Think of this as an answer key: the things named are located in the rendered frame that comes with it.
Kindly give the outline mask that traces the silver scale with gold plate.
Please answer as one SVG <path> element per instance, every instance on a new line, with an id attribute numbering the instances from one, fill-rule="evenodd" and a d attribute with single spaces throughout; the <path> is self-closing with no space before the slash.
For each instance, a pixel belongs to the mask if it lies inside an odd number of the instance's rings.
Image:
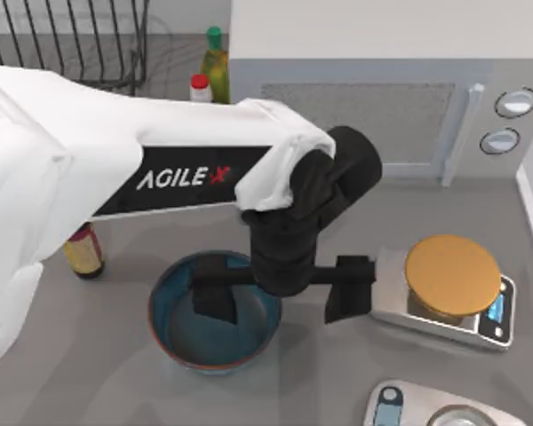
<path id="1" fill-rule="evenodd" d="M 455 234 L 383 249 L 372 286 L 373 318 L 493 351 L 514 338 L 516 285 L 480 243 Z"/>

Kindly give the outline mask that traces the silver scale with grey plate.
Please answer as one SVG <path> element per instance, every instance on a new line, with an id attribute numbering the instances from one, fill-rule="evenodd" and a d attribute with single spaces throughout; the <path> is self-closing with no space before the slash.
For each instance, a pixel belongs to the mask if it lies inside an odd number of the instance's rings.
<path id="1" fill-rule="evenodd" d="M 386 380 L 369 396 L 361 426 L 527 426 L 493 406 L 446 391 Z"/>

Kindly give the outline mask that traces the dark brown bottle yellow label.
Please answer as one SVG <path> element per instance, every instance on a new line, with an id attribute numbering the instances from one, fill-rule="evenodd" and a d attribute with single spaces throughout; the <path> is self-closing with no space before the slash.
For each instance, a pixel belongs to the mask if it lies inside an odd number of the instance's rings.
<path id="1" fill-rule="evenodd" d="M 83 280 L 99 277 L 104 270 L 102 250 L 92 223 L 84 223 L 63 245 L 71 270 Z"/>

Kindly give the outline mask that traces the pale microwave oven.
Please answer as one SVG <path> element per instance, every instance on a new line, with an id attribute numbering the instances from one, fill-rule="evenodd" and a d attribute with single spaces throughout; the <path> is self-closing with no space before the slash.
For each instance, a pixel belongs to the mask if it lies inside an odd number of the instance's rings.
<path id="1" fill-rule="evenodd" d="M 533 0 L 233 0 L 233 59 L 462 59 L 490 67 L 454 178 L 511 178 L 533 140 L 533 110 L 494 108 L 533 89 Z M 486 155 L 481 138 L 512 128 L 521 142 Z"/>

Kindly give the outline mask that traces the yellow oil bottle green cap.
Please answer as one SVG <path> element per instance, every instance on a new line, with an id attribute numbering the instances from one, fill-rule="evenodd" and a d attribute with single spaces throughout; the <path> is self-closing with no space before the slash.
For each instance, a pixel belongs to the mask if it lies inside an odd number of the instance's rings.
<path id="1" fill-rule="evenodd" d="M 200 72 L 210 81 L 214 103 L 229 104 L 228 53 L 223 48 L 222 33 L 219 27 L 209 27 L 206 31 L 208 49 L 203 55 Z"/>

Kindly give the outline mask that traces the microwave door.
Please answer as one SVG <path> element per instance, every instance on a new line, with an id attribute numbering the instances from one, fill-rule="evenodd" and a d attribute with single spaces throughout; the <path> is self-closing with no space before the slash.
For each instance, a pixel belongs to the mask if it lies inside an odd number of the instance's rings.
<path id="1" fill-rule="evenodd" d="M 489 65 L 462 59 L 233 59 L 231 98 L 279 100 L 325 130 L 345 124 L 391 178 L 438 178 Z"/>

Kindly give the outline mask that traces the round microwave knob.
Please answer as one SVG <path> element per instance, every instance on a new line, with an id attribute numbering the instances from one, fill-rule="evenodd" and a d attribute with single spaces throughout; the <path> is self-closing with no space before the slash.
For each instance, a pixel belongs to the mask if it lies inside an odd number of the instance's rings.
<path id="1" fill-rule="evenodd" d="M 496 113 L 505 119 L 524 116 L 533 110 L 533 89 L 522 87 L 502 93 L 494 105 Z"/>
<path id="2" fill-rule="evenodd" d="M 521 142 L 520 133 L 512 128 L 494 130 L 485 134 L 479 147 L 486 155 L 507 154 Z"/>

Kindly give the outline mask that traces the white bottle red cap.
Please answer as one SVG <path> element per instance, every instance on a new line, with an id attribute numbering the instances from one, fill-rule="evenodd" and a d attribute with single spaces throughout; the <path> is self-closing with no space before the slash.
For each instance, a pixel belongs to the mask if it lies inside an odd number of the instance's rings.
<path id="1" fill-rule="evenodd" d="M 209 77 L 205 74 L 192 75 L 189 95 L 192 102 L 212 103 L 213 94 Z"/>

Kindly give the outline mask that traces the blue bowl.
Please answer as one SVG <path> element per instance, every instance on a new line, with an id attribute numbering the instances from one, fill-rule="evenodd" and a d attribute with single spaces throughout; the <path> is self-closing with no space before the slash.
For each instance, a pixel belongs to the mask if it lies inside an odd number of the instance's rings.
<path id="1" fill-rule="evenodd" d="M 147 315 L 155 341 L 173 362 L 205 375 L 226 375 L 249 365 L 270 344 L 282 302 L 256 285 L 236 286 L 236 324 L 196 313 L 191 272 L 211 254 L 184 256 L 168 267 L 151 292 Z"/>

